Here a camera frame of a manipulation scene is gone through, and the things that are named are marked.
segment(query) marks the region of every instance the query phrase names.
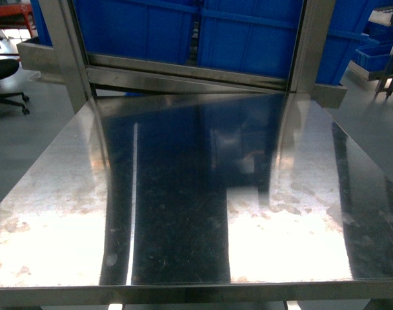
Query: blue bin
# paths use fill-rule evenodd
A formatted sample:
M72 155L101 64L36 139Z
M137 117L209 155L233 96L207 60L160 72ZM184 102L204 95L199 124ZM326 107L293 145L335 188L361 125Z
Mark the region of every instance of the blue bin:
M316 83L339 85L356 48L367 35L330 30L325 41Z
M337 0L331 29L362 32L378 0ZM297 23L302 0L205 0L203 7L218 12Z
M201 10L198 64L286 78L297 24Z
M385 6L392 6L393 5L393 0L377 0L376 3L377 8L383 8Z
M295 23L201 10L198 64L287 78L296 41ZM361 40L367 36L330 30L318 83L338 85Z
M38 1L32 0L38 7ZM88 52L184 64L190 51L193 0L74 0ZM39 11L40 42L51 45Z
M331 17L331 30L361 33L377 7L378 0L336 0Z
M203 7L218 12L298 23L302 0L205 0Z
M30 0L31 7L33 9L33 17L35 21L35 27L37 28L37 33L42 45L52 46L52 40L48 34L46 22L41 13L40 4L38 0Z
M354 61L367 71L383 71L390 60L391 48L392 44L359 48Z

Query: metal surface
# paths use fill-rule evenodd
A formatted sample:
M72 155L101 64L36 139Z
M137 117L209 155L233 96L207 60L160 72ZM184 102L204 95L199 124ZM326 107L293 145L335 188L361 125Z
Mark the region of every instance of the metal surface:
M393 300L370 300L364 310L393 310Z
M350 61L348 64L348 68L353 71L353 73L357 74L358 76L362 77L367 81L375 81L377 79L381 79L383 77L383 71L368 71L365 70L363 67L357 65L355 62Z
M164 94L209 94L209 93L282 93L282 90L249 87L187 77L89 66L88 79L97 85L110 85L137 92L151 91Z
M40 0L39 4L73 110L77 112L96 93L85 71L88 61L72 0Z
M17 44L17 49L23 69L61 74L59 60L53 47L40 45L38 37Z
M393 6L373 10L368 20L384 26L393 26Z
M89 63L97 67L109 67L156 73L166 76L200 79L220 83L244 85L250 87L271 88L285 90L287 81L274 77L256 76L231 71L215 70L202 67L175 65L160 63L157 61L145 61L125 57L116 57L102 54L88 53Z
M384 69L384 73L381 77L381 79L378 81L377 87L376 87L376 96L380 93L380 92L384 92L387 91L387 89L385 88L385 85L387 83L387 79L389 76L393 75L393 45L390 51L390 60L388 61L385 69Z
M91 101L0 204L0 306L346 298L393 298L393 184L305 95Z
M38 38L33 38L17 45L23 68L27 70L41 71L42 73L60 73L59 63L54 49L50 46L39 44ZM249 87L270 88L285 90L287 82L265 76L255 76L237 72L212 70L208 68L180 66L156 61L143 61L139 59L115 57L101 54L88 54L89 63L101 69L112 70L127 69L129 71L141 71L160 74L165 79L173 78L200 79L202 83L216 82Z
M304 0L288 82L290 92L311 94L336 0Z
M317 101L323 108L339 109L346 93L347 88L342 85L315 84L311 98Z

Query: metal shelf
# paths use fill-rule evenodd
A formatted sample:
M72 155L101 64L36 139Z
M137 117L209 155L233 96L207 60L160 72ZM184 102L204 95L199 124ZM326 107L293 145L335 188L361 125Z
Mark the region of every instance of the metal shelf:
M393 26L393 6L375 9L372 11L369 21L384 26Z
M350 61L348 68L367 81L375 81L383 76L383 71L367 71L353 61Z

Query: stainless steel frame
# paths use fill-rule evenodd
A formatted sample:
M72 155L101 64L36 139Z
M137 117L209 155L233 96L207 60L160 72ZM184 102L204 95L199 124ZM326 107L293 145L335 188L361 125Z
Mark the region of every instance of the stainless steel frame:
M87 56L72 0L40 0L74 112L94 96L86 74Z
M42 75L43 72L54 74L52 81L57 81L57 73L61 72L75 111L84 102L82 99L94 95L93 84L98 84L99 87L175 94L278 93L286 90L313 94L335 5L335 0L323 3L304 0L292 70L289 79L284 80L210 68L87 54L72 0L40 2L54 47L40 48L35 40L20 44L23 68L39 70ZM123 78L115 79L115 74ZM346 91L343 87L330 89L338 94L336 98L343 98Z
M290 92L312 93L336 0L304 0L296 50L288 80Z

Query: metal frame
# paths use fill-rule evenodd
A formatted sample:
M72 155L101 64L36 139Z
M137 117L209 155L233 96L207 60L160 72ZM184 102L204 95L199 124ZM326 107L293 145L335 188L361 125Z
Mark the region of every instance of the metal frame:
M313 94L334 5L335 0L304 0L292 69L288 80L285 80L209 68L87 54L72 0L40 0L53 42L53 50L59 63L59 71L63 75L75 111L85 102L83 99L96 95L93 84L98 84L99 87L121 87L126 90L175 94L185 91L191 94L281 91ZM20 55L23 49L25 48L19 46ZM54 61L51 53L47 50L43 52L49 54L48 61ZM21 59L23 67L27 68L23 55ZM43 62L44 59L39 57L37 61ZM46 68L49 65L51 66L51 63L45 62L44 65L36 66ZM57 70L51 67L48 69L49 73L53 73L52 71L57 73ZM123 82L116 79L116 74ZM331 87L331 89L332 92L339 94L336 98L343 98L346 92L343 87Z
M377 97L377 95L380 92L387 92L387 98L391 95L392 91L393 91L393 81L390 84L390 87L385 88L385 85L387 84L387 79L393 76L393 45L390 51L390 60L388 61L385 69L384 69L384 73L381 77L381 79L378 81L377 87L376 87L376 95L375 97Z
M88 64L72 0L40 0L48 32L63 74L68 95L77 112L96 95L86 74Z
M288 90L311 94L336 0L304 0Z
M0 306L190 304L337 299L393 300L393 282L320 282L313 284L248 284L63 287L0 289Z

